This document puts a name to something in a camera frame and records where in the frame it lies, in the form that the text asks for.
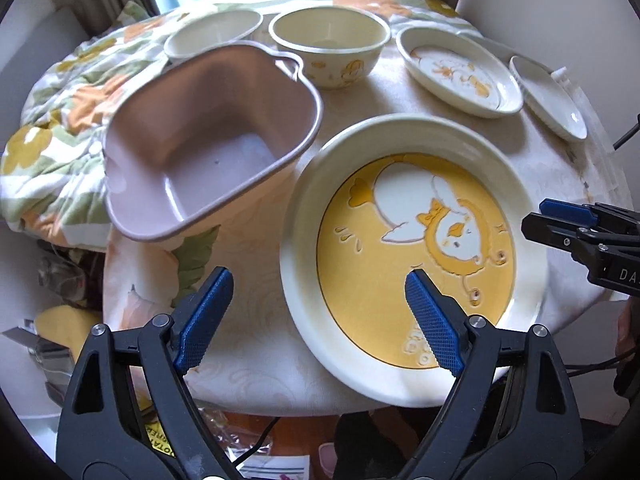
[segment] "shallow dish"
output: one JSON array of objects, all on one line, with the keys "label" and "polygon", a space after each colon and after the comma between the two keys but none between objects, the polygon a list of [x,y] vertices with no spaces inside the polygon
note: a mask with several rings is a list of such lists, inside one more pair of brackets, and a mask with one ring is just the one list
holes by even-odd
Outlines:
[{"label": "shallow dish", "polygon": [[225,43],[253,39],[260,27],[260,12],[248,9],[208,14],[174,32],[164,42],[164,53],[174,63],[182,63]]},{"label": "shallow dish", "polygon": [[569,94],[540,65],[520,56],[509,63],[527,106],[553,133],[568,142],[587,138],[587,125]]},{"label": "shallow dish", "polygon": [[302,60],[249,41],[188,60],[129,97],[104,145],[107,211],[154,241],[260,198],[316,137],[318,91]]},{"label": "shallow dish", "polygon": [[343,88],[373,70],[391,30],[382,18],[350,7],[284,12],[269,25],[279,50],[298,54],[318,88]]},{"label": "shallow dish", "polygon": [[524,239],[534,210],[510,163],[475,132],[394,114],[327,143],[304,169],[284,222],[280,272],[316,358],[354,390],[437,406],[453,384],[404,299],[421,267],[468,313],[501,328],[535,322],[545,248]]},{"label": "shallow dish", "polygon": [[507,67],[469,38],[410,27],[398,34],[396,43],[416,81],[463,112],[495,118],[522,109],[522,92]]}]

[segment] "blue textured grip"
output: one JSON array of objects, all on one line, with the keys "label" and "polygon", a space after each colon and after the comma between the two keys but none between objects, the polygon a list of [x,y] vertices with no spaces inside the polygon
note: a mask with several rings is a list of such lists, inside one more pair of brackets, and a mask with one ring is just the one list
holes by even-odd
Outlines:
[{"label": "blue textured grip", "polygon": [[585,227],[596,227],[598,225],[598,217],[590,209],[582,205],[545,198],[540,202],[539,207],[540,213],[544,216],[551,216]]},{"label": "blue textured grip", "polygon": [[174,367],[178,373],[184,375],[190,368],[200,364],[233,294],[234,279],[231,272],[225,269],[210,286],[180,332],[178,354],[174,359]]},{"label": "blue textured grip", "polygon": [[449,370],[454,377],[459,377],[465,365],[460,357],[458,335],[414,273],[409,273],[406,277],[404,295],[438,364]]}]

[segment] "brown wash basin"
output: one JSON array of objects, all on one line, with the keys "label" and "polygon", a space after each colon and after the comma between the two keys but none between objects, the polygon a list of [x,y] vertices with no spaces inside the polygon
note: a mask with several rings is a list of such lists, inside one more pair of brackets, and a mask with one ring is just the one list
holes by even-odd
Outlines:
[{"label": "brown wash basin", "polygon": [[292,168],[321,115],[302,60],[258,43],[168,70],[129,97],[107,130],[111,221],[126,237],[155,241],[237,212]]}]

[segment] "white tablecloth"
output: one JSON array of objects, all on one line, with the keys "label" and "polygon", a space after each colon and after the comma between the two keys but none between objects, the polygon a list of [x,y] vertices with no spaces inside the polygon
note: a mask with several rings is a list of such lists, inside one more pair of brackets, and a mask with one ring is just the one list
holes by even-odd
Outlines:
[{"label": "white tablecloth", "polygon": [[[610,160],[612,146],[596,114],[579,88],[573,88],[563,74],[560,79],[588,124],[590,136],[583,144],[568,145],[527,108],[500,120],[483,120],[455,110],[408,75],[392,43],[366,80],[323,92],[320,133],[295,175],[226,222],[213,246],[210,266],[226,266],[232,271],[236,293],[203,363],[186,376],[194,397],[226,410],[260,415],[323,415],[379,405],[335,379],[308,350],[289,315],[278,268],[282,219],[295,176],[325,142],[347,126],[393,112],[449,118],[479,132],[502,150],[536,202],[557,198],[629,207],[626,181]],[[567,253],[549,250],[548,257],[548,291],[540,321],[556,331],[602,298],[603,290],[586,281],[586,269]],[[112,233],[108,259],[110,265],[120,267],[120,275],[127,269],[140,272],[140,263],[145,262],[146,279],[136,285],[145,288],[139,291],[144,298],[161,296],[157,291],[167,287],[154,266],[168,265],[170,258],[159,246],[131,242]],[[108,276],[106,280],[105,287],[110,290],[120,286],[108,282]],[[146,317],[142,323],[162,311],[147,303],[146,310],[138,310]],[[113,328],[122,326],[119,318],[106,322]]]}]

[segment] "transparent plastic wrapper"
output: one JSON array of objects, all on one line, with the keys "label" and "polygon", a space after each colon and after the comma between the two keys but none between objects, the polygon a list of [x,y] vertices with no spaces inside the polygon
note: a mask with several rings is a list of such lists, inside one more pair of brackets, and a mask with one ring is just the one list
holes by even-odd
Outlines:
[{"label": "transparent plastic wrapper", "polygon": [[[232,426],[229,424],[225,414],[219,410],[198,407],[198,411],[211,434],[232,461],[245,451],[251,449],[260,437],[260,434],[254,433],[253,431],[240,428],[239,426]],[[252,456],[269,456],[272,447],[273,437],[269,435],[262,446],[260,446],[260,449]]]}]

